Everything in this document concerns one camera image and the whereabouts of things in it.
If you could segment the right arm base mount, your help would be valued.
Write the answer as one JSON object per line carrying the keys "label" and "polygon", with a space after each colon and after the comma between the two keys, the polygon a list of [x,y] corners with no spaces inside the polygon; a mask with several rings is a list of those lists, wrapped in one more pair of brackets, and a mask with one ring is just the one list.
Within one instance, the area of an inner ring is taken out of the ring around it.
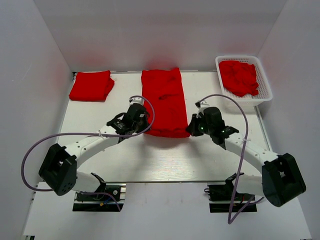
{"label": "right arm base mount", "polygon": [[[226,184],[211,184],[204,189],[208,195],[210,213],[228,213],[232,190]],[[232,213],[238,212],[251,198],[249,194],[236,193]]]}

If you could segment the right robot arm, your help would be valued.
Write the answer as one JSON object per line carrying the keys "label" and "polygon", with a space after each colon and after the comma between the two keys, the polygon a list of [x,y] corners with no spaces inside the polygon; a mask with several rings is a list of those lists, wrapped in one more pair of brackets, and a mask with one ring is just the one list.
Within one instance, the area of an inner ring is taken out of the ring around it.
{"label": "right robot arm", "polygon": [[280,155],[246,139],[236,128],[227,126],[217,107],[199,106],[186,131],[193,137],[208,135],[224,150],[236,154],[252,165],[259,176],[240,173],[226,179],[226,195],[236,200],[243,194],[266,198],[281,207],[307,190],[296,159],[289,153]]}

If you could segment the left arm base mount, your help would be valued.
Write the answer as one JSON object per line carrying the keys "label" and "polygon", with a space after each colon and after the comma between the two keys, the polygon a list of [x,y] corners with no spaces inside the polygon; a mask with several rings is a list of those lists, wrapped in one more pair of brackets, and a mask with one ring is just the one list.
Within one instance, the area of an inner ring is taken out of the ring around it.
{"label": "left arm base mount", "polygon": [[76,193],[73,212],[120,212],[125,203],[126,184],[111,183],[105,186],[107,194],[88,195]]}

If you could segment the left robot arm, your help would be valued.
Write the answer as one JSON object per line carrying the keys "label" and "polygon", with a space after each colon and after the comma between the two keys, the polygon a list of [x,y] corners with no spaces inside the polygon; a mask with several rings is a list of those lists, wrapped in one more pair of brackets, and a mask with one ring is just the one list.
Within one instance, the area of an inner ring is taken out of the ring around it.
{"label": "left robot arm", "polygon": [[52,145],[40,167],[39,176],[58,196],[75,191],[88,192],[96,200],[103,198],[106,182],[96,173],[80,172],[78,168],[105,149],[143,132],[149,126],[148,116],[142,104],[133,103],[127,112],[116,115],[96,135],[66,146]]}

